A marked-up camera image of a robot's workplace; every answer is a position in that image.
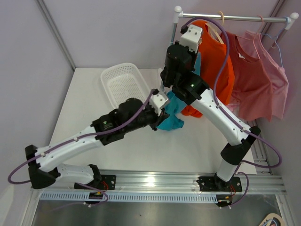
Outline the teal t shirt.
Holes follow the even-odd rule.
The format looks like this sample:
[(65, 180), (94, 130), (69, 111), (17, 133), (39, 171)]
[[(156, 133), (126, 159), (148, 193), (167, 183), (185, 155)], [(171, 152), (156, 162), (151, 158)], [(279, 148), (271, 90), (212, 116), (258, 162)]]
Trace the teal t shirt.
[(199, 111), (191, 106), (187, 106), (183, 101), (178, 99), (172, 91), (169, 91), (167, 96), (170, 99), (170, 103), (165, 106), (165, 112), (169, 114), (169, 117), (157, 126), (158, 129), (171, 131), (182, 128), (184, 126), (184, 121), (177, 117), (177, 114), (179, 113), (184, 116), (193, 116), (195, 118), (200, 118), (202, 116)]

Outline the orange t shirt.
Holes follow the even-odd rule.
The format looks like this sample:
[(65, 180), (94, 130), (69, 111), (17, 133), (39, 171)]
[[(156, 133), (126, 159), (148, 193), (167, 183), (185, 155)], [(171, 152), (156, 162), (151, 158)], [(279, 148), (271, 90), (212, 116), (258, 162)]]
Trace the orange t shirt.
[[(223, 41), (222, 35), (207, 21), (196, 20), (192, 24), (203, 28), (202, 42), (198, 48), (201, 62), (200, 66), (195, 65), (195, 68), (200, 69), (200, 76), (213, 89), (218, 72), (225, 59), (225, 41)], [(234, 69), (231, 59), (228, 57), (216, 85), (216, 95), (224, 105), (230, 103), (234, 82)]]

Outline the dusty red t shirt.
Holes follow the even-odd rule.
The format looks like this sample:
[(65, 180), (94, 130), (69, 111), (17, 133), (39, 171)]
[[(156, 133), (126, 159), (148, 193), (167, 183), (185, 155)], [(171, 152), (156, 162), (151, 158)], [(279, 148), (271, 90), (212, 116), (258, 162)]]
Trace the dusty red t shirt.
[(238, 116), (246, 121), (272, 118), (272, 83), (261, 59), (248, 55), (238, 37), (227, 32), (230, 58), (235, 75), (232, 103), (238, 105)]

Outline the light pink t shirt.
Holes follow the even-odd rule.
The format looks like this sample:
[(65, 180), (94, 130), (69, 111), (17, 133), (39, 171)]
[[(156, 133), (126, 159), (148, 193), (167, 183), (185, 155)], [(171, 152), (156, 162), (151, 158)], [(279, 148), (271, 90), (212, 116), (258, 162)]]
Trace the light pink t shirt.
[[(289, 88), (289, 83), (284, 68), (279, 66), (264, 48), (261, 43), (261, 35), (259, 33), (246, 31), (243, 36), (237, 37), (240, 46), (248, 55), (261, 59), (263, 68), (265, 69), (272, 83), (272, 117), (276, 116), (282, 119)], [(230, 104), (238, 108), (237, 104), (232, 103), (232, 99)]]

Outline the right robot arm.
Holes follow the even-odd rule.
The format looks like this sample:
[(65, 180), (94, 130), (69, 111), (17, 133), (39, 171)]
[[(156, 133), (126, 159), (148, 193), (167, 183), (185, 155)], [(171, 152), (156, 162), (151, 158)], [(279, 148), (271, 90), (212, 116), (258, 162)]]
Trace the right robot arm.
[(209, 85), (193, 72), (196, 58), (197, 54), (188, 47), (179, 43), (170, 45), (160, 77), (164, 87), (171, 88), (178, 99), (201, 112), (228, 141), (214, 179), (214, 186), (223, 191), (231, 185), (235, 170), (256, 140), (250, 132), (259, 135), (260, 129), (239, 122), (218, 100)]

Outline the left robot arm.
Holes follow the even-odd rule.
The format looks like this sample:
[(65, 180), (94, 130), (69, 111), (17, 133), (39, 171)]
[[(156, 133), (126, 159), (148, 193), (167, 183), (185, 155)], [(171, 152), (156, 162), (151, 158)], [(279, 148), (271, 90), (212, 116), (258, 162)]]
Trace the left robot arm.
[(96, 165), (74, 166), (65, 164), (65, 161), (85, 151), (119, 141), (125, 134), (146, 126), (156, 131), (158, 125), (169, 117), (164, 110), (168, 102), (168, 97), (162, 94), (152, 95), (146, 104), (137, 98), (129, 98), (117, 109), (60, 144), (26, 147), (32, 187), (47, 188), (61, 181), (74, 183), (75, 189), (104, 189), (103, 178)]

